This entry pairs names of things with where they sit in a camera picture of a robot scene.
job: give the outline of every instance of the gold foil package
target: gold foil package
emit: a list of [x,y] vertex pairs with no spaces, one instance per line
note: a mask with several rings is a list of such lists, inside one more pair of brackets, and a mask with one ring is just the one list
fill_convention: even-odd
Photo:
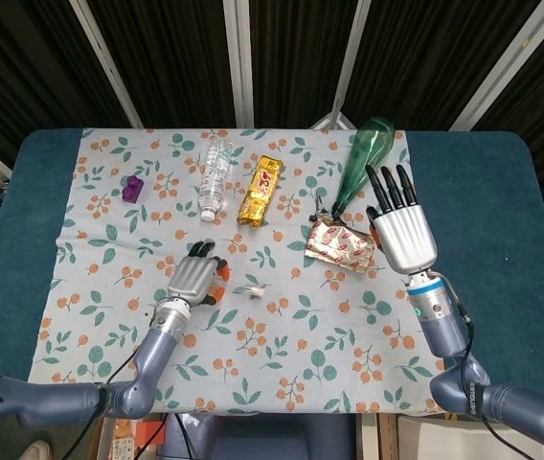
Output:
[[252,227],[261,226],[265,210],[281,177],[282,168],[281,160],[275,160],[269,156],[263,156],[260,159],[238,212],[239,224],[249,223]]
[[370,235],[323,215],[312,225],[305,254],[357,273],[365,273],[375,248]]

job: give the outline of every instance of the orange fingertip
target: orange fingertip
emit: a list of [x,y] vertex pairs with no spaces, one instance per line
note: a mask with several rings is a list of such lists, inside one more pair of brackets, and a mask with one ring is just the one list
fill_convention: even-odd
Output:
[[219,303],[225,295],[225,288],[216,287],[215,291],[211,295],[215,298],[216,302]]
[[374,238],[374,242],[376,243],[376,246],[380,246],[380,238],[378,237],[378,234],[376,233],[376,229],[372,224],[370,224],[370,234],[372,235],[372,238]]
[[220,270],[218,270],[216,273],[218,274],[221,280],[228,282],[230,279],[230,265],[225,264],[225,266],[221,268]]

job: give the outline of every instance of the white tablecloth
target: white tablecloth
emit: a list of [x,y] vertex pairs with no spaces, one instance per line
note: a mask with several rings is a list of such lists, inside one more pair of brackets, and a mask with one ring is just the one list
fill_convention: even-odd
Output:
[[[427,348],[402,278],[378,251],[365,275],[305,259],[314,197],[335,199],[354,131],[86,129],[30,381],[101,381],[148,329],[153,306],[193,242],[214,235],[229,261],[228,292],[200,306],[172,355],[155,410],[407,412],[438,408],[428,383],[442,363]],[[197,190],[211,139],[234,146],[227,207],[202,222]],[[258,159],[284,161],[259,229],[238,226]],[[388,165],[409,168],[402,131]],[[145,186],[121,200],[125,178]],[[345,219],[368,231],[366,188]],[[265,283],[264,297],[233,293]],[[116,380],[129,380],[126,367]]]

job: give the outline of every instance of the small purple object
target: small purple object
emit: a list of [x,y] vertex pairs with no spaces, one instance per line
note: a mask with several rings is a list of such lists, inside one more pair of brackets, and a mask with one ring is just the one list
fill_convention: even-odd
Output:
[[135,175],[128,177],[127,187],[123,188],[123,201],[135,203],[138,200],[138,196],[140,195],[143,185],[145,185],[145,181],[139,179]]

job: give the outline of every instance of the robotic arm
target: robotic arm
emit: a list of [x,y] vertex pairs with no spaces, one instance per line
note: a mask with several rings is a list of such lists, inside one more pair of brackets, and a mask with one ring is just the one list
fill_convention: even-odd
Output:
[[154,391],[182,337],[193,306],[213,304],[207,295],[218,272],[227,279],[227,263],[207,258],[211,242],[196,243],[176,269],[168,301],[156,311],[134,356],[137,377],[116,383],[38,385],[0,376],[0,419],[16,414],[23,426],[84,425],[101,415],[140,419],[153,406]]
[[373,236],[391,268],[408,275],[409,300],[430,351],[455,361],[430,382],[434,400],[448,412],[497,420],[544,445],[544,397],[508,384],[491,385],[469,352],[464,324],[471,330],[471,320],[453,287],[430,270],[438,251],[408,174],[397,166],[402,197],[389,170],[381,168],[388,197],[372,168],[366,170],[382,212],[367,209]]

